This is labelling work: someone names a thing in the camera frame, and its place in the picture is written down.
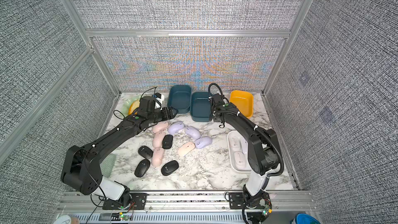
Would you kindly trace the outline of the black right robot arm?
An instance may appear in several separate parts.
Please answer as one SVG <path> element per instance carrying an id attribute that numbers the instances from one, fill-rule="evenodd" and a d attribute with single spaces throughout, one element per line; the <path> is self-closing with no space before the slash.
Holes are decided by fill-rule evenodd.
<path id="1" fill-rule="evenodd" d="M 210 102 L 209 119 L 231 125 L 247 141 L 247 160 L 251 168 L 249 181 L 244 185 L 244 192 L 250 200 L 259 198 L 265 191 L 269 179 L 280 176 L 285 170 L 284 160 L 277 136 L 242 114 L 239 109 L 224 96 L 220 86 L 211 83 L 208 86 Z"/>

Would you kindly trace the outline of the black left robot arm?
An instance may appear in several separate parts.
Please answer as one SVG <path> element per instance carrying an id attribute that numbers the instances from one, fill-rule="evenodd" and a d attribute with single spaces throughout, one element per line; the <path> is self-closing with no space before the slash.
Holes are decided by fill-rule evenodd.
<path id="1" fill-rule="evenodd" d="M 61 172 L 61 182 L 84 195 L 97 195 L 105 200 L 128 204 L 129 188 L 107 179 L 100 164 L 125 141 L 159 122 L 174 119 L 178 114 L 178 110 L 173 107 L 156 108 L 156 104 L 158 100 L 154 97 L 142 97 L 139 107 L 132 114 L 123 117 L 109 132 L 82 147 L 69 148 Z"/>

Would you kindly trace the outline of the white storage box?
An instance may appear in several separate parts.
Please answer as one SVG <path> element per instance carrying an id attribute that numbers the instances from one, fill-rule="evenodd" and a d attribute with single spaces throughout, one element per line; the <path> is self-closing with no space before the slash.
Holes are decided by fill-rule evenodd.
<path id="1" fill-rule="evenodd" d="M 230 164 L 237 173 L 250 173 L 252 168 L 248 162 L 248 143 L 236 130 L 227 135 Z"/>

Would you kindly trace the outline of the white mouse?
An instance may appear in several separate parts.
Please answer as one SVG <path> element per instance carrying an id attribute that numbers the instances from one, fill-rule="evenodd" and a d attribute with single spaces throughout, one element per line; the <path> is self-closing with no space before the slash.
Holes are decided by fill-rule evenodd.
<path id="1" fill-rule="evenodd" d="M 242 147 L 243 153 L 247 154 L 248 153 L 248 142 L 244 138 L 240 139 L 240 141 L 241 141 L 241 147 Z"/>
<path id="2" fill-rule="evenodd" d="M 234 152 L 235 167 L 238 170 L 246 169 L 246 157 L 241 151 Z"/>
<path id="3" fill-rule="evenodd" d="M 240 139 L 236 136 L 231 136 L 229 139 L 231 149 L 236 152 L 240 151 Z"/>

